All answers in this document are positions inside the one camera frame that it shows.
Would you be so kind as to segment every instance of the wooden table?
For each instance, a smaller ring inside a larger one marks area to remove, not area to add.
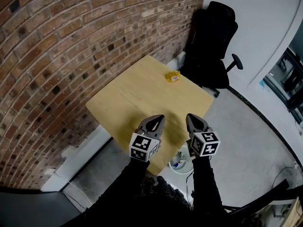
[[[168,83],[171,69],[145,56],[106,85],[86,107],[115,141],[128,153],[132,133],[140,122],[164,114],[165,126],[159,151],[151,158],[148,170],[159,174],[187,139],[185,117],[203,117],[213,97],[185,77]]]

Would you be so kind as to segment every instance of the yellow package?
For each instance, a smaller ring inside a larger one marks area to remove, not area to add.
[[[165,78],[168,82],[175,82],[181,79],[180,71],[169,72],[165,75]]]

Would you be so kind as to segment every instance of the white cable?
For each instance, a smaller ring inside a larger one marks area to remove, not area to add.
[[[79,187],[77,187],[77,186],[75,186],[74,184],[72,184],[67,178],[62,177],[62,176],[59,176],[56,172],[54,172],[53,175],[54,175],[54,176],[57,176],[57,177],[59,177],[59,178],[62,178],[62,179],[64,179],[64,180],[66,180],[70,185],[72,185],[73,187],[77,188],[79,191],[81,191],[81,192],[84,194],[84,196],[85,196],[85,197],[87,198],[87,200],[90,202],[90,205],[91,205],[91,206],[93,205],[92,202],[89,200],[89,198],[86,196],[85,192],[82,191]]]

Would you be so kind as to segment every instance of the chair seat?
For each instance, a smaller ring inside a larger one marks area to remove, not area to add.
[[[224,63],[220,59],[186,62],[187,78],[200,87],[228,88],[229,80]]]

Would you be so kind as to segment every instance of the black clothing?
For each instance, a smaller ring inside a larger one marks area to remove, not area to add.
[[[188,204],[178,199],[178,191],[172,193],[168,190],[168,195],[165,191],[142,194],[141,184],[149,162],[132,159],[95,204],[63,226],[98,226],[101,223],[107,224],[106,219],[110,219],[111,224],[123,222],[146,225],[157,224],[159,221],[173,225],[190,221],[202,226],[230,224],[230,217],[222,207],[208,157],[198,157],[193,160],[193,164],[193,211]]]

